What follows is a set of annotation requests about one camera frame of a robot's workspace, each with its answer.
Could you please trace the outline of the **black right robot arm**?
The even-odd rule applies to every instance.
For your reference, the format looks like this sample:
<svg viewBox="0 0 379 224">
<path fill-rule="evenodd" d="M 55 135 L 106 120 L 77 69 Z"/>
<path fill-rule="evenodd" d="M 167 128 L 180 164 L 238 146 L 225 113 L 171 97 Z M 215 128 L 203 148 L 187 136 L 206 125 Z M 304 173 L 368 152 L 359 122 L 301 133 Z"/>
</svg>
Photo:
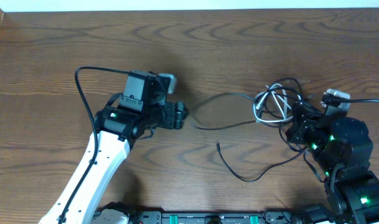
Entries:
<svg viewBox="0 0 379 224">
<path fill-rule="evenodd" d="M 379 179 L 369 169 L 373 151 L 363 121 L 347 116 L 346 103 L 324 112 L 307 105 L 292 106 L 290 143 L 304 144 L 325 172 L 329 207 L 310 205 L 296 212 L 292 223 L 379 223 Z"/>
</svg>

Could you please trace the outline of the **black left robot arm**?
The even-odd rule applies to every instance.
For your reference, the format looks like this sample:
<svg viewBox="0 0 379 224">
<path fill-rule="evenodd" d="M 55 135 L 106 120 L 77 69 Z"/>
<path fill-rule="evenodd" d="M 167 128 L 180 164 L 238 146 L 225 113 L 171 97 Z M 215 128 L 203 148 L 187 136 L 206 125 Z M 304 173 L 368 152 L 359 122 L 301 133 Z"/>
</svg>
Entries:
<svg viewBox="0 0 379 224">
<path fill-rule="evenodd" d="M 177 79 L 173 74 L 131 70 L 124 91 L 90 117 L 92 133 L 85 153 L 61 196 L 40 219 L 41 223 L 129 223 L 130 215 L 117 208 L 98 210 L 98 204 L 117 168 L 144 132 L 156 128 L 181 129 L 187 109 L 168 102 Z"/>
</svg>

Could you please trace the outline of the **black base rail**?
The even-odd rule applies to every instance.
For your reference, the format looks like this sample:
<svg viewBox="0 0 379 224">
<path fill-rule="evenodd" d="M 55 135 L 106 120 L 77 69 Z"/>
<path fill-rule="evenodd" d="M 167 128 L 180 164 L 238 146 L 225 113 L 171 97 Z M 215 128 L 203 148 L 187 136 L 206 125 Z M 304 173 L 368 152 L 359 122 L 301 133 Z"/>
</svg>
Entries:
<svg viewBox="0 0 379 224">
<path fill-rule="evenodd" d="M 261 213 L 184 213 L 136 211 L 122 212 L 106 209 L 96 212 L 92 224 L 285 224 L 291 222 L 291 213 L 268 211 Z"/>
</svg>

